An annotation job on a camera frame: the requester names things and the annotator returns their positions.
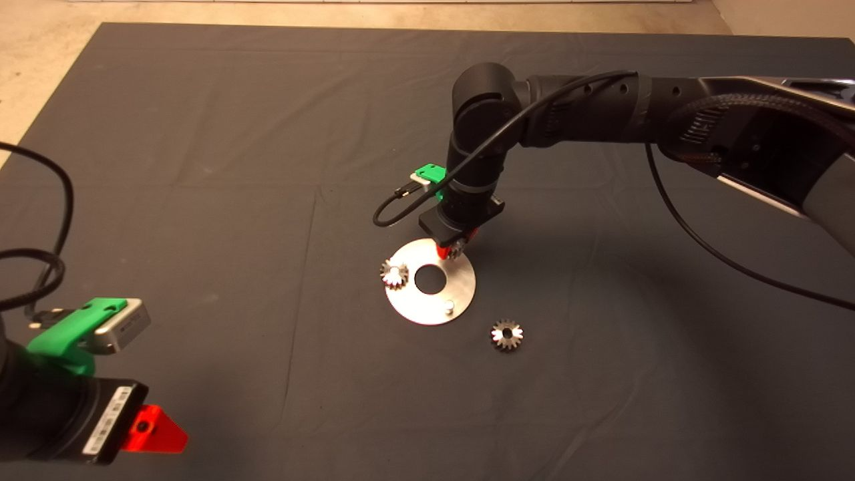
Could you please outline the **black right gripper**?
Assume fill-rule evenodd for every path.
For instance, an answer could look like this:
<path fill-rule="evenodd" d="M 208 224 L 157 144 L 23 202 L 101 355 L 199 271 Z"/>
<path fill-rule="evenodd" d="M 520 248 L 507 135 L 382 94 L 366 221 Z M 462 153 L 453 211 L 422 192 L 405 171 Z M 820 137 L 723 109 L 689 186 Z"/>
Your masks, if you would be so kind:
<path fill-rule="evenodd" d="M 496 196 L 474 203 L 454 203 L 441 200 L 419 216 L 419 227 L 437 244 L 437 256 L 446 260 L 452 245 L 465 240 L 470 243 L 483 224 L 504 211 L 504 201 Z"/>

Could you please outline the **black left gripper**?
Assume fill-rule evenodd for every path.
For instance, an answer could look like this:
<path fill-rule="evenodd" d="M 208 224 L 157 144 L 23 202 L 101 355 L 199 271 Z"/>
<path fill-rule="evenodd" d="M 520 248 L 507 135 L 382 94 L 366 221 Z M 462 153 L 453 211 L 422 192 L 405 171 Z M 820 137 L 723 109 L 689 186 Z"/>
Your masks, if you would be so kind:
<path fill-rule="evenodd" d="M 128 452 L 180 454 L 188 435 L 149 387 L 131 379 L 34 381 L 2 387 L 2 462 L 110 465 Z"/>

